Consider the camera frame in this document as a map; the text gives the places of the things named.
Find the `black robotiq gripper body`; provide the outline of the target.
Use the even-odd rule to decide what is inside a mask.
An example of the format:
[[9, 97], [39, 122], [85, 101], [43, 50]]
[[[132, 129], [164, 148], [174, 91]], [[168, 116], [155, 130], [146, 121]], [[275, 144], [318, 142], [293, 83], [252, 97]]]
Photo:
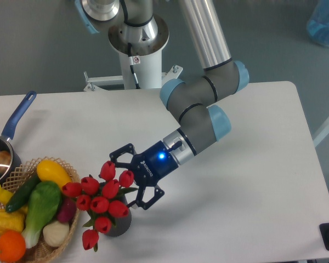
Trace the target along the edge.
[[177, 162], [162, 141], [136, 154], [131, 160], [137, 186], [156, 186], [157, 183], [178, 168]]

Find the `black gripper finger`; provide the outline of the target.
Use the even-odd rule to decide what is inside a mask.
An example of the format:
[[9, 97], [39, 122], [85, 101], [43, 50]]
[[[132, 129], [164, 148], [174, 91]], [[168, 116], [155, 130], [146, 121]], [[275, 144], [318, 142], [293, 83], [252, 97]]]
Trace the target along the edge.
[[134, 145], [128, 143], [109, 154], [110, 161], [115, 165], [116, 168], [138, 168], [134, 156], [136, 151]]
[[165, 195], [163, 189], [156, 186], [139, 186], [135, 200], [127, 204], [128, 208], [148, 210]]

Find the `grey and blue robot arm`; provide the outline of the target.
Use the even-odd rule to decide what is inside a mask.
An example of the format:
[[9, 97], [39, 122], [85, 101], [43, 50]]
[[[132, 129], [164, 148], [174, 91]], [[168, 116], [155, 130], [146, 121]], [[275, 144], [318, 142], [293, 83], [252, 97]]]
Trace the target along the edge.
[[162, 49], [169, 39], [164, 20], [152, 1], [76, 1], [75, 6], [90, 33], [106, 30], [118, 52], [122, 76], [87, 78], [88, 85], [123, 83], [125, 89], [160, 89], [160, 99], [179, 128], [142, 153], [132, 144], [110, 154], [118, 168], [134, 173], [138, 193], [133, 207], [149, 209], [164, 194], [158, 182], [224, 137], [231, 129], [221, 99], [249, 82], [244, 64], [231, 58], [212, 1], [180, 1], [205, 74], [184, 83], [171, 72], [162, 73]]

